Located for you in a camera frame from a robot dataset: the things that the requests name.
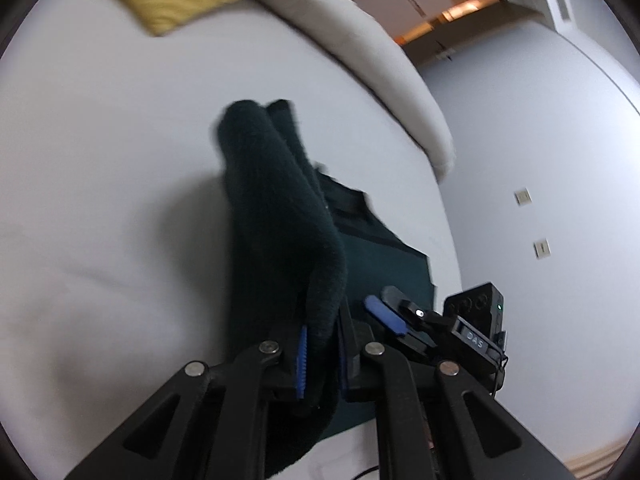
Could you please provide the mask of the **dark green knit sweater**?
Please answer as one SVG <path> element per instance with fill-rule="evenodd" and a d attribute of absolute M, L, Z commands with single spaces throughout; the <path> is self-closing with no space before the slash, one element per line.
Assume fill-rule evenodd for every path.
<path fill-rule="evenodd" d="M 231 208 L 228 352 L 236 356 L 289 327 L 307 327 L 306 390 L 268 402 L 265 473 L 298 462 L 324 434 L 371 419 L 340 407 L 341 306 L 395 286 L 428 310 L 435 289 L 427 256 L 371 211 L 363 192 L 315 170 L 290 102 L 229 105 L 217 127 Z"/>

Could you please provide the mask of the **white bed sheet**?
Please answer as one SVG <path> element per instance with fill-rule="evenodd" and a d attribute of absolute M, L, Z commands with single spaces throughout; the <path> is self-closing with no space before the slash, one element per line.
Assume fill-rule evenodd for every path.
<path fill-rule="evenodd" d="M 1 60 L 1 422 L 61 479 L 224 348 L 232 102 L 293 103 L 309 157 L 461 289 L 430 161 L 346 68 L 250 0 L 153 37 L 117 0 L 39 0 Z"/>

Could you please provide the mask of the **open doorway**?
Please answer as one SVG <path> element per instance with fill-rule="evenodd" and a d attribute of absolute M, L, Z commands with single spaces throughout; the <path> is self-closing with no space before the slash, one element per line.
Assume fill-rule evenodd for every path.
<path fill-rule="evenodd" d="M 547 0 L 354 0 L 399 44 L 415 66 L 517 24 L 553 25 Z"/>

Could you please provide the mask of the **lower wall socket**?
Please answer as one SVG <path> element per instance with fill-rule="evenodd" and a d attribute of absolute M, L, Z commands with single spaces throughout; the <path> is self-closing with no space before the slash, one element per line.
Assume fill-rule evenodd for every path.
<path fill-rule="evenodd" d="M 543 240 L 536 240 L 533 246 L 537 259 L 548 258 L 551 255 L 549 242 L 545 238 Z"/>

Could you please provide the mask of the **wall socket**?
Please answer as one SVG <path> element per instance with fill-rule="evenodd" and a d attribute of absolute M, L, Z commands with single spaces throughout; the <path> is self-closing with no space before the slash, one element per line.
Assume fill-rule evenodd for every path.
<path fill-rule="evenodd" d="M 549 242 L 545 238 L 543 240 L 536 240 L 533 246 L 537 259 L 548 258 L 551 255 Z"/>
<path fill-rule="evenodd" d="M 532 202 L 532 196 L 527 188 L 522 188 L 514 193 L 518 206 L 524 206 Z"/>

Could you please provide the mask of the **upper wall socket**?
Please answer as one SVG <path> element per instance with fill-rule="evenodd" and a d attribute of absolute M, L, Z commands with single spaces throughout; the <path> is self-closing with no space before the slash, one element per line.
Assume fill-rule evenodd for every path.
<path fill-rule="evenodd" d="M 522 188 L 514 193 L 518 206 L 524 206 L 532 202 L 532 196 L 527 188 Z"/>

